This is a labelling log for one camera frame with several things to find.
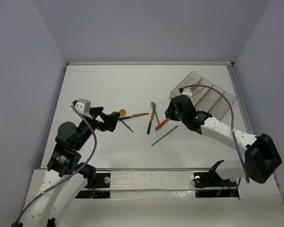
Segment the gold knife dark handle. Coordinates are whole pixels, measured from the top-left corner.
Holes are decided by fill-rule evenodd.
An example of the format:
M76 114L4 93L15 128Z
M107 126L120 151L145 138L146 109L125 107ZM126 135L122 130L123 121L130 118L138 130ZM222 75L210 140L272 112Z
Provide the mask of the gold knife dark handle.
M150 113L133 114L133 115L131 115L131 116L119 117L118 120L126 120L126 119L141 117L141 116L145 116L145 115L149 115L149 114L150 114Z
M148 128L147 128L147 134L149 134L150 131L151 131L151 124L152 124L152 121L154 119L154 115L155 115L155 110L152 109L151 118L150 118L150 121L149 121L149 124L148 124Z

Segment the orange plastic spoon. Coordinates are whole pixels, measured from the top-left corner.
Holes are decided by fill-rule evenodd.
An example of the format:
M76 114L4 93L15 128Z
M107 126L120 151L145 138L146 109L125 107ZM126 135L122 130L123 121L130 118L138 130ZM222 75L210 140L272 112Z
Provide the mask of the orange plastic spoon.
M121 110L119 110L119 113L120 113L120 117L124 117L126 115L126 110L121 109Z

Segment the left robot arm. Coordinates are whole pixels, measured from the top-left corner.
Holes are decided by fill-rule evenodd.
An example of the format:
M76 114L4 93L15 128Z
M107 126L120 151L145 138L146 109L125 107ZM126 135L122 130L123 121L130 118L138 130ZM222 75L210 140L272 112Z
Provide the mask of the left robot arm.
M80 162L79 150L91 136L95 137L96 130L113 132L120 113L106 115L102 107L90 107L82 100L70 106L82 121L79 125L65 122L59 126L38 194L23 208L14 227L58 226L81 189L97 183L95 167Z

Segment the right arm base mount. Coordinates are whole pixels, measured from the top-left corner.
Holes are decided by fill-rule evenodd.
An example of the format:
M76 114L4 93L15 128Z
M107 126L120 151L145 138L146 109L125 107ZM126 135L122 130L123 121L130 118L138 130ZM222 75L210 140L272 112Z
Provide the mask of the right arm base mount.
M191 185L196 198L239 198L237 181L223 180L218 176L211 178L209 172L194 172Z

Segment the teal plastic spoon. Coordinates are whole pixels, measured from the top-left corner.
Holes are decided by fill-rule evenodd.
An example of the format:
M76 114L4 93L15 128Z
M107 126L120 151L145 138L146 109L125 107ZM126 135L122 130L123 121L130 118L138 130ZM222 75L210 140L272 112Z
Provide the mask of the teal plastic spoon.
M170 131L168 131L167 133L165 133L163 136L161 136L159 139L157 139L155 142L153 142L152 144L151 144L151 146L153 146L153 145L155 145L155 144L157 144L159 141L161 141L163 138L165 138L166 136L168 136L169 134L171 134L175 129L177 129L178 128L178 125L177 126L175 126L174 128L172 128Z

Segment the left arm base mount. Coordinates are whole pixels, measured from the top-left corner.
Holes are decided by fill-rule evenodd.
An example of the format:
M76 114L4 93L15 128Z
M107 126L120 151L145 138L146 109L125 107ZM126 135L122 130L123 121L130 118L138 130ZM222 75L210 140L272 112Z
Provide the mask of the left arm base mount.
M111 173L100 172L92 183L88 183L75 197L76 199L109 199Z

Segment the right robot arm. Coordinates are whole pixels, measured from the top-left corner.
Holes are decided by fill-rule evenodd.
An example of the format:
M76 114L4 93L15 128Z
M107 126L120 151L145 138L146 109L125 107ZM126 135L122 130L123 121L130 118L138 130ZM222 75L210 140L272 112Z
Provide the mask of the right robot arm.
M172 121L182 122L189 130L214 139L238 153L238 161L217 161L209 170L213 185L225 180L243 178L264 184L281 165L282 159L272 138L267 134L256 136L226 125L211 114L198 111L186 95L170 100L165 115Z

